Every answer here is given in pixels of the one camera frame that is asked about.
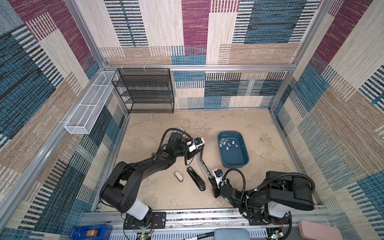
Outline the small white mini stapler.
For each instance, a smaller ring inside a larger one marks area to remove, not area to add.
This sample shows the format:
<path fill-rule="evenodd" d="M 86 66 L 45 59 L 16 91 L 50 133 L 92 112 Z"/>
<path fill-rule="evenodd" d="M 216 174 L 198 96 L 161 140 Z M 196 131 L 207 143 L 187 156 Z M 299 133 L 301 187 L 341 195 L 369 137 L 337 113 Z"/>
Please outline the small white mini stapler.
<path fill-rule="evenodd" d="M 178 179 L 179 182 L 183 182 L 184 181 L 184 178 L 183 178 L 183 176 L 181 175 L 181 173 L 179 171 L 175 171 L 174 175 Z"/>

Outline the teal plastic tray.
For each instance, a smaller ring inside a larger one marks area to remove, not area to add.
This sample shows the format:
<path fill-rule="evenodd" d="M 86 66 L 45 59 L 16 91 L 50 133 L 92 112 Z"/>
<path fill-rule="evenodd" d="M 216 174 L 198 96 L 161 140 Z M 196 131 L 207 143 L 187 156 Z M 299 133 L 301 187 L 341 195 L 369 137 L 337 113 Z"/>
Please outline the teal plastic tray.
<path fill-rule="evenodd" d="M 243 135 L 236 131 L 224 131 L 218 134 L 218 142 L 219 139 L 232 138 L 237 140 L 239 147 L 231 147 L 228 151 L 219 147 L 222 165 L 227 169 L 242 168 L 250 161 Z"/>

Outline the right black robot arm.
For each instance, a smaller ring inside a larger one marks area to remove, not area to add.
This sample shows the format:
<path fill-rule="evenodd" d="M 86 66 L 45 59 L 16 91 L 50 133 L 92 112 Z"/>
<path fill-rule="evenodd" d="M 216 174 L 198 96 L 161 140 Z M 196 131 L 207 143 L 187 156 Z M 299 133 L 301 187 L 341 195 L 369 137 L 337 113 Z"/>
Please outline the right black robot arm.
<path fill-rule="evenodd" d="M 237 190 L 230 184 L 227 175 L 237 172 L 243 179 L 243 187 Z M 268 171 L 266 178 L 257 187 L 246 190 L 244 174 L 239 169 L 225 173 L 216 169 L 208 174 L 215 198 L 222 197 L 237 208 L 250 225 L 288 224 L 291 210 L 312 211 L 315 209 L 312 194 L 315 182 L 301 173 Z"/>

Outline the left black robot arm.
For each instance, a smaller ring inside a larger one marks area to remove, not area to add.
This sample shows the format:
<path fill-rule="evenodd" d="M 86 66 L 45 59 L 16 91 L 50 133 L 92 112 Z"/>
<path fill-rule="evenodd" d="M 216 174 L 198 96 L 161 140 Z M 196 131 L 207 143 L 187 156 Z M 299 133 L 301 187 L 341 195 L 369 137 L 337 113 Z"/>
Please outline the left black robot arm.
<path fill-rule="evenodd" d="M 155 224 L 153 210 L 138 200 L 141 182 L 147 177 L 170 168 L 178 157 L 192 160 L 204 149 L 203 138 L 192 138 L 187 132 L 167 129 L 156 152 L 151 157 L 136 163 L 119 162 L 101 187 L 99 201 L 125 214 L 125 221 L 133 220 L 135 226 L 146 229 Z"/>

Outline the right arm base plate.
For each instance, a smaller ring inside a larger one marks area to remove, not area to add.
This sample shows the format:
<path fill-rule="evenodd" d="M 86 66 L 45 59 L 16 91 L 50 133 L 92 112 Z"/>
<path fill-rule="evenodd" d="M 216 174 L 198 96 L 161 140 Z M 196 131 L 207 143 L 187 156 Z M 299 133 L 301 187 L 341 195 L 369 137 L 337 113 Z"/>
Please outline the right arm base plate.
<path fill-rule="evenodd" d="M 286 213 L 282 218 L 274 217 L 270 215 L 268 209 L 249 209 L 249 223 L 251 226 L 262 226 L 262 225 L 289 225 L 291 219 Z"/>

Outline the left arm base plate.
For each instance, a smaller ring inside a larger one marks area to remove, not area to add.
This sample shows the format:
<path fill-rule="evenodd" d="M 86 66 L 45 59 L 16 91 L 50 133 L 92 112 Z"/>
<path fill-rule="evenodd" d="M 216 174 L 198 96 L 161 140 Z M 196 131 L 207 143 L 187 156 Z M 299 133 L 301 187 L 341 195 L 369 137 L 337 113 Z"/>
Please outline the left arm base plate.
<path fill-rule="evenodd" d="M 149 211 L 147 215 L 142 219 L 138 220 L 135 217 L 126 214 L 124 218 L 124 230 L 150 230 L 150 229 L 164 229 L 167 220 L 166 212 L 152 212 Z"/>

